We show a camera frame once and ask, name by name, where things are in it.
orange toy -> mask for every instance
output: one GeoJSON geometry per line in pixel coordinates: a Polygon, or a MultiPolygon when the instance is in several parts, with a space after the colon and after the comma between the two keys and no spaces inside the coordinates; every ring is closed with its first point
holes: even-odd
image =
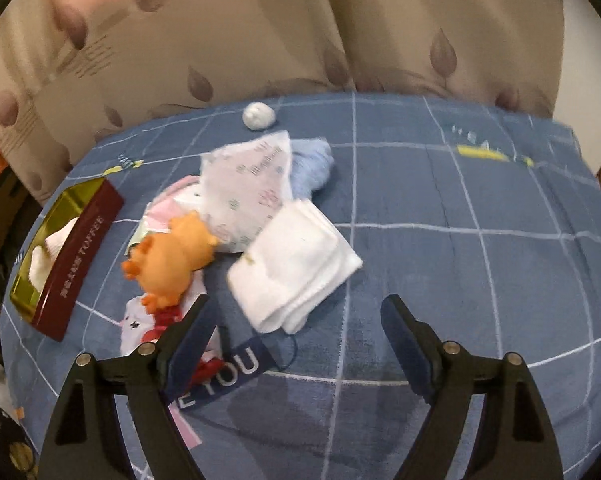
{"type": "Polygon", "coordinates": [[[169,228],[183,245],[192,270],[202,269],[214,261],[214,249],[220,241],[207,230],[196,211],[172,218],[169,228]]]}
{"type": "Polygon", "coordinates": [[[145,291],[141,303],[148,314],[177,305],[192,272],[213,261],[218,245],[196,212],[173,218],[170,228],[169,233],[145,236],[122,263],[125,278],[135,279],[145,291]]]}

white ball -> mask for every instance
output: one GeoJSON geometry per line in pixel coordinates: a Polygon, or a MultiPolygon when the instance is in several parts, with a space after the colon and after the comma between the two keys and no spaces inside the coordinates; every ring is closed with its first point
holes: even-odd
{"type": "Polygon", "coordinates": [[[243,122],[250,130],[266,130],[276,122],[276,112],[265,103],[251,103],[243,111],[243,122]]]}

navy fabric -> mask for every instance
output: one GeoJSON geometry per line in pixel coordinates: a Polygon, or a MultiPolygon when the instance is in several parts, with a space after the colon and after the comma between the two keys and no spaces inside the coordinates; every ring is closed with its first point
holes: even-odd
{"type": "MultiPolygon", "coordinates": [[[[571,130],[481,105],[389,94],[269,104],[276,128],[331,143],[335,167],[314,201],[364,267],[296,336],[263,337],[279,371],[183,410],[202,438],[193,454],[207,478],[393,478],[427,405],[406,383],[381,327],[381,301],[391,293],[442,340],[478,355],[523,354],[554,424],[565,476],[579,478],[601,450],[601,190],[571,130]],[[462,155],[456,145],[468,139],[488,142],[509,162],[462,155]]],[[[99,359],[119,353],[117,323],[141,292],[123,279],[120,262],[146,203],[196,174],[200,153],[255,138],[242,125],[243,106],[196,110],[108,137],[63,183],[98,176],[119,156],[144,160],[108,176],[125,204],[64,341],[43,337],[5,303],[8,381],[38,449],[74,357],[84,349],[99,359]]],[[[226,285],[233,261],[219,257],[205,283],[237,348],[254,332],[226,285]]],[[[450,479],[463,475],[480,406],[474,399],[450,479]]],[[[138,477],[151,478],[123,399],[119,408],[138,477]]]]}

folded white cloth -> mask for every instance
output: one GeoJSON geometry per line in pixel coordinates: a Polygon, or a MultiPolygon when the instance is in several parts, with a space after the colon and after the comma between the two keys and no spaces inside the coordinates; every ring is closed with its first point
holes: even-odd
{"type": "Polygon", "coordinates": [[[231,266],[228,283],[258,332],[295,334],[312,310],[362,260],[310,200],[285,204],[246,253],[231,266]]]}
{"type": "Polygon", "coordinates": [[[47,238],[45,243],[34,247],[32,251],[32,262],[29,266],[29,281],[33,287],[42,294],[47,278],[52,273],[52,267],[60,254],[63,244],[69,238],[78,218],[72,218],[60,231],[47,238]]]}

white packet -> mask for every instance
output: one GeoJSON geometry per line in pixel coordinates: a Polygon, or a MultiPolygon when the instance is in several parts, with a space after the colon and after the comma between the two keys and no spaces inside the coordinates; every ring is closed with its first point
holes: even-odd
{"type": "Polygon", "coordinates": [[[201,217],[219,238],[216,251],[240,253],[284,203],[292,201],[287,131],[228,144],[202,155],[201,217]]]}

